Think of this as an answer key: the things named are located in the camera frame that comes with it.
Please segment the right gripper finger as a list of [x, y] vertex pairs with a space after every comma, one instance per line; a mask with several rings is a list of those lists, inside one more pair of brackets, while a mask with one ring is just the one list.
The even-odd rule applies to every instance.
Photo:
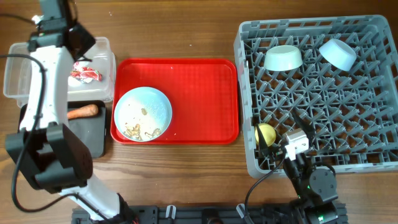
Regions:
[[309, 122], [304, 121], [295, 110], [292, 111], [292, 116], [295, 123], [304, 131], [307, 137], [313, 139], [315, 137], [315, 129], [313, 126]]
[[264, 138], [263, 138], [263, 136], [262, 136], [262, 133], [261, 133], [259, 127], [258, 127], [258, 124], [256, 125], [256, 128], [255, 128], [255, 135], [256, 135], [256, 142], [257, 142], [257, 145], [258, 145], [261, 149], [266, 148], [268, 145], [267, 145], [266, 141], [264, 140]]

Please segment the yellow cup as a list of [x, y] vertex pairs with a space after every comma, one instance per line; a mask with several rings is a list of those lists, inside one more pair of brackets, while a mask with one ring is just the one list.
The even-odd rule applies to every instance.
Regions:
[[258, 127], [267, 145], [272, 146], [277, 137], [275, 129], [267, 123], [258, 124]]

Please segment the red snack wrapper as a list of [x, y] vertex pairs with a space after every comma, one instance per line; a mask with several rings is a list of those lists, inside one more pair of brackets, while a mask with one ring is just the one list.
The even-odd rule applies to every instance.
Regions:
[[102, 81], [102, 74], [90, 67], [78, 67], [70, 72], [70, 76], [81, 82], [89, 83], [93, 80]]

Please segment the white tissue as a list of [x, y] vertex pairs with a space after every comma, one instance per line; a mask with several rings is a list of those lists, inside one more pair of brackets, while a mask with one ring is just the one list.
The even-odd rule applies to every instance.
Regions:
[[82, 83], [88, 83], [89, 78], [86, 76], [87, 65], [87, 62], [75, 62], [68, 77], [69, 86], [76, 87]]

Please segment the orange carrot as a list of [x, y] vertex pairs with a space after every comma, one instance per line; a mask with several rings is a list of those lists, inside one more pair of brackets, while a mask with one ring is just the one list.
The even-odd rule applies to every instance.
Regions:
[[86, 105], [81, 108], [71, 110], [67, 113], [68, 119], [85, 118], [90, 116], [95, 116], [98, 114], [98, 107], [94, 104]]

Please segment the green bowl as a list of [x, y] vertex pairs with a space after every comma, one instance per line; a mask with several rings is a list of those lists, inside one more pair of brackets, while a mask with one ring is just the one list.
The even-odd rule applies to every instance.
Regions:
[[293, 45], [280, 45], [265, 54], [264, 68], [281, 72], [299, 68], [303, 64], [300, 50]]

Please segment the light blue bowl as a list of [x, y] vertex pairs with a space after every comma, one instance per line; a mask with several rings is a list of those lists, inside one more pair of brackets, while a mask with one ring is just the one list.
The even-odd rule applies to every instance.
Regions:
[[345, 42], [330, 39], [319, 48], [320, 54], [336, 68], [348, 72], [356, 61], [356, 52]]

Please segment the light blue plate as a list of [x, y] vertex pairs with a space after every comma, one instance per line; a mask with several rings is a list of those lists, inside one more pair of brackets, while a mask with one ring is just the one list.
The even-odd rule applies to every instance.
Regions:
[[150, 142], [163, 135], [172, 121], [172, 105], [160, 90], [143, 86], [125, 93], [114, 108], [117, 131], [132, 142]]

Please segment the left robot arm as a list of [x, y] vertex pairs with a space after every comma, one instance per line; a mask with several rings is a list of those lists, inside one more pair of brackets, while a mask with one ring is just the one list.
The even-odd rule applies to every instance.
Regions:
[[69, 128], [68, 77], [95, 39], [78, 22], [77, 9], [68, 1], [41, 1], [40, 8], [42, 16], [25, 54], [32, 64], [27, 108], [18, 132], [5, 141], [16, 165], [12, 201], [28, 212], [17, 198], [17, 178], [23, 175], [33, 189], [77, 203], [92, 222], [136, 223], [122, 196], [94, 175], [89, 149]]

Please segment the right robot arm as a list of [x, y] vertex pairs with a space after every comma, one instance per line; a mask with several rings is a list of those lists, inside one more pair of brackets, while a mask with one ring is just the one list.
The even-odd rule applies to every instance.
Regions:
[[260, 125], [256, 125], [260, 154], [279, 163], [261, 177], [251, 190], [282, 167], [298, 197], [288, 205], [292, 212], [289, 215], [292, 221], [295, 223], [336, 221], [338, 219], [335, 205], [335, 200], [338, 198], [336, 171], [324, 162], [310, 162], [307, 159], [305, 152], [313, 146], [315, 129], [295, 111], [292, 112], [292, 116], [298, 128], [281, 136], [278, 147], [269, 146], [264, 138], [269, 132], [262, 131]]

